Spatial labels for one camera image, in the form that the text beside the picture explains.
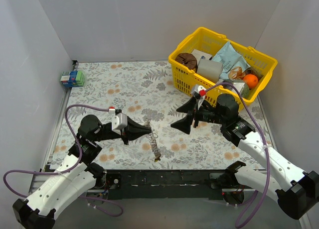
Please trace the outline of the steel disc with keyrings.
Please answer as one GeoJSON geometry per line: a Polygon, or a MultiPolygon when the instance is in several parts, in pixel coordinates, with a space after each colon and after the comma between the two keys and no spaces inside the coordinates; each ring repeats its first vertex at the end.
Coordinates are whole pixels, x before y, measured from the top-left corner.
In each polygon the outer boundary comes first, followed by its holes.
{"type": "Polygon", "coordinates": [[[157,145],[157,137],[158,136],[154,133],[154,130],[152,129],[151,122],[149,120],[146,121],[145,126],[150,128],[150,130],[151,130],[151,132],[147,135],[147,139],[150,142],[151,149],[152,149],[152,152],[153,152],[154,157],[155,157],[154,162],[159,162],[161,160],[161,152],[160,152],[160,149],[157,145]]]}

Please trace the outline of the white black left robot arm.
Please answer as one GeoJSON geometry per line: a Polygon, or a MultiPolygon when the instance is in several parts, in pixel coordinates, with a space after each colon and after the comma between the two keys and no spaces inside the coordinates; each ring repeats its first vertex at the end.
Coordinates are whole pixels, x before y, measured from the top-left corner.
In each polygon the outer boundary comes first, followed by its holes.
{"type": "Polygon", "coordinates": [[[66,207],[91,188],[106,185],[106,170],[94,162],[102,150],[99,141],[120,138],[125,145],[151,133],[126,114],[115,111],[111,122],[102,124],[95,115],[85,116],[60,166],[36,191],[13,204],[17,221],[26,229],[51,229],[66,207]]]}

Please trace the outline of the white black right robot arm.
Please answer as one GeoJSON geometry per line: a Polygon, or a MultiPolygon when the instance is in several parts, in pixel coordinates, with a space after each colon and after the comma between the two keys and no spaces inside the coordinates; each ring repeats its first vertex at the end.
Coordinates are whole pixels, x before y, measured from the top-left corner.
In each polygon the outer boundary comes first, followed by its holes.
{"type": "Polygon", "coordinates": [[[245,185],[259,192],[268,186],[266,195],[276,201],[290,218],[298,220],[319,202],[319,175],[306,172],[262,141],[261,134],[238,114],[239,105],[230,94],[221,94],[216,105],[196,94],[177,109],[186,116],[170,126],[186,134],[200,121],[220,124],[222,135],[252,156],[269,176],[236,162],[226,169],[226,184],[231,188],[245,185]]]}

